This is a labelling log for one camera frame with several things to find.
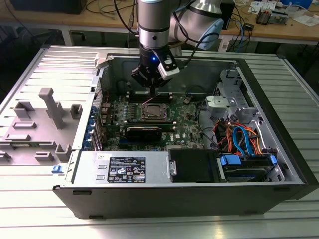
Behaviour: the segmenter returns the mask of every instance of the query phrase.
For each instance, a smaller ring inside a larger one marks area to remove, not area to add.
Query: blue latch
[[[98,111],[98,108],[96,108],[95,106],[92,106],[91,110],[96,113]]]
[[[233,164],[241,164],[240,157],[238,155],[223,155],[220,158],[221,165],[233,165]]]
[[[271,155],[270,159],[271,159],[273,165],[277,165],[277,159],[276,159],[276,157],[274,155]]]
[[[63,173],[61,165],[54,165],[51,171],[52,173]]]
[[[94,119],[89,119],[88,124],[94,124]]]

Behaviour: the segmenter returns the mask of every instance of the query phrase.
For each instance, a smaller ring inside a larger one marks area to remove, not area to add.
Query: cable
[[[133,7],[132,7],[132,12],[130,15],[130,19],[129,19],[129,28],[132,29],[133,25],[134,25],[134,20],[135,20],[135,15],[134,15],[134,10],[135,10],[135,0],[133,0]],[[130,47],[130,36],[131,33],[128,33],[128,48]]]
[[[187,32],[186,29],[183,27],[183,25],[180,23],[180,21],[179,21],[179,19],[178,19],[178,17],[177,17],[176,12],[173,12],[173,17],[174,17],[176,23],[178,24],[181,33],[186,37],[186,40],[184,41],[184,43],[187,43],[187,41],[189,40],[188,32]]]
[[[242,156],[245,155],[244,150],[243,150],[243,149],[238,145],[238,143],[237,143],[236,132],[237,132],[238,130],[241,130],[241,131],[244,133],[247,153],[248,153],[248,154],[251,154],[251,155],[254,154],[254,153],[253,153],[253,150],[252,150],[252,148],[251,148],[251,146],[250,146],[250,144],[249,144],[249,136],[248,136],[248,133],[247,133],[246,129],[245,129],[244,127],[242,127],[242,126],[237,126],[237,127],[235,127],[234,130],[233,130],[233,142],[234,142],[235,147],[241,152]]]
[[[200,88],[205,94],[206,94],[206,90],[202,87],[202,86],[199,86],[199,85],[194,85],[194,86],[190,86],[188,87],[188,89],[185,91],[185,93],[188,95],[189,91],[193,88]]]
[[[120,13],[120,10],[119,10],[119,8],[118,8],[118,5],[117,5],[117,3],[116,3],[116,0],[113,0],[113,2],[114,2],[115,10],[116,10],[116,12],[117,12],[117,14],[118,14],[118,16],[119,16],[119,18],[120,18],[122,24],[124,25],[124,27],[125,27],[130,33],[132,33],[133,35],[136,35],[137,33],[134,32],[134,31],[132,31],[132,30],[129,28],[129,26],[126,25],[125,21],[123,20],[123,18],[122,18],[122,16],[121,16],[121,13]]]
[[[89,9],[89,5],[91,5],[92,3],[96,2],[96,1],[97,1],[97,0],[93,0],[93,1],[89,2],[89,3],[85,6],[85,9],[87,9],[87,10],[88,10],[89,12],[91,12],[91,13],[97,13],[97,14],[102,14],[102,15],[103,15],[104,13],[113,13],[113,12],[116,12],[116,10],[103,11],[103,9],[106,8],[106,7],[108,7],[108,6],[114,6],[113,4],[109,4],[109,5],[105,5],[105,6],[101,7],[100,12],[90,10],[90,9]],[[131,6],[132,6],[132,5],[124,6],[124,7],[119,8],[119,10],[122,10],[122,9],[125,9],[125,8],[128,8],[128,7],[131,7]]]
[[[184,41],[184,43],[186,43],[187,41],[192,41],[192,42],[194,42],[194,43],[200,43],[200,44],[203,43],[203,44],[205,44],[205,43],[214,42],[214,41],[216,40],[216,39],[214,39],[214,40],[211,40],[211,41],[201,41],[201,40],[196,41],[196,40],[194,40],[194,39],[191,39],[191,38],[189,37],[188,32],[186,31],[186,29],[185,29],[185,28],[183,27],[183,25],[180,23],[180,21],[179,21],[177,15],[176,15],[176,12],[173,12],[173,17],[174,17],[176,23],[178,24],[181,33],[184,35],[184,37],[186,37],[186,40]]]
[[[240,39],[240,45],[239,45],[239,48],[236,50],[236,52],[239,51],[239,49],[242,47],[242,44],[243,44],[243,40],[244,40],[244,30],[243,30],[243,26],[242,24],[238,21],[238,20],[234,20],[234,19],[231,19],[233,21],[236,21],[240,24],[240,29],[241,29],[241,39]]]
[[[10,8],[9,8],[9,6],[8,6],[8,4],[7,4],[7,2],[6,2],[6,0],[4,0],[4,3],[5,3],[6,8],[8,9],[8,11],[10,12],[10,14],[14,17],[14,19],[15,19],[17,22],[19,22],[19,23],[21,24],[21,26],[23,26],[23,27],[25,28],[25,30],[27,30],[27,32],[28,32],[38,43],[41,43],[41,42],[38,41],[38,39],[36,39],[36,38],[34,37],[34,35],[29,31],[29,29],[26,28],[26,26],[13,14],[13,12],[10,10]]]
[[[205,38],[207,38],[207,37],[209,37],[209,36],[213,36],[213,35],[216,35],[217,38],[219,38],[219,34],[216,33],[216,32],[212,32],[212,33],[206,34],[206,35],[204,35],[204,36],[201,38],[201,40],[200,40],[200,41],[197,43],[197,45],[195,46],[195,48],[194,48],[192,54],[190,55],[189,59],[185,62],[184,68],[190,63],[190,61],[191,61],[192,58],[194,57],[195,52],[198,50],[198,48],[199,48],[200,44],[202,43],[202,41],[203,41]]]
[[[203,100],[203,102],[201,103],[201,105],[199,107],[198,116],[197,116],[197,124],[198,124],[199,131],[203,134],[203,136],[205,136],[211,143],[215,144],[215,142],[203,132],[203,130],[200,127],[200,124],[199,124],[200,111],[201,111],[201,108],[203,107],[203,104],[205,103],[205,101],[206,100]]]

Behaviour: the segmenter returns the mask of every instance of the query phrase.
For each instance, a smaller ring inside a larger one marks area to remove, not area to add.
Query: motherboard
[[[200,102],[175,96],[170,101],[130,102],[118,96],[104,104],[105,151],[167,151],[203,148],[197,125]]]

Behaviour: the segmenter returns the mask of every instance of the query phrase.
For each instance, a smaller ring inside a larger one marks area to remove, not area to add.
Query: gray plastic bracket
[[[63,129],[65,123],[62,119],[61,110],[57,107],[52,95],[52,88],[41,88],[39,92],[39,97],[44,100],[56,128]]]
[[[8,155],[6,152],[0,152],[0,162],[9,162],[10,159],[10,155]]]
[[[28,111],[34,111],[34,108],[29,101],[19,101],[13,110],[20,120],[30,120]]]
[[[35,152],[35,159],[37,161],[53,161],[54,157],[51,152]]]
[[[54,141],[52,141],[51,143],[40,143],[39,146],[42,149],[55,149],[56,143]]]
[[[15,122],[12,127],[15,129],[32,129],[36,128],[36,123],[34,121]]]
[[[72,115],[72,119],[74,120],[80,119],[83,112],[82,105],[71,105],[70,112]]]
[[[64,111],[64,109],[63,109],[61,103],[60,103],[60,102],[55,102],[55,103],[56,103],[56,107],[57,107],[58,111],[61,113],[61,116],[63,117],[65,111]],[[49,118],[51,119],[52,117],[51,117],[51,115],[50,115],[49,110],[46,110],[46,113],[48,114]]]
[[[72,153],[72,147],[71,145],[66,146],[66,150],[64,151],[62,146],[59,144],[55,150],[56,156],[60,159],[62,162],[68,162],[70,159]]]

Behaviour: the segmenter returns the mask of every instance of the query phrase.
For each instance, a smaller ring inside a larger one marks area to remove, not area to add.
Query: electronic component
[[[261,182],[277,165],[273,155],[245,157],[238,155],[221,155],[221,165],[227,182]]]
[[[157,127],[129,127],[126,130],[128,141],[154,142],[161,140],[161,129]]]
[[[268,23],[272,24],[286,24],[289,16],[282,10],[272,10]]]
[[[141,119],[146,121],[166,121],[167,112],[165,104],[145,104],[141,106]]]
[[[18,11],[48,11],[80,14],[86,6],[87,0],[10,0],[10,2],[14,9]]]
[[[222,12],[221,18],[224,21],[223,30],[227,30],[234,8],[234,0],[221,0],[220,10]]]
[[[260,8],[259,13],[256,16],[256,23],[261,25],[267,25],[271,13],[272,12],[270,9]]]
[[[250,23],[245,23],[243,25],[244,30],[247,30],[247,31],[253,31],[254,27],[255,26],[253,24],[250,24]]]

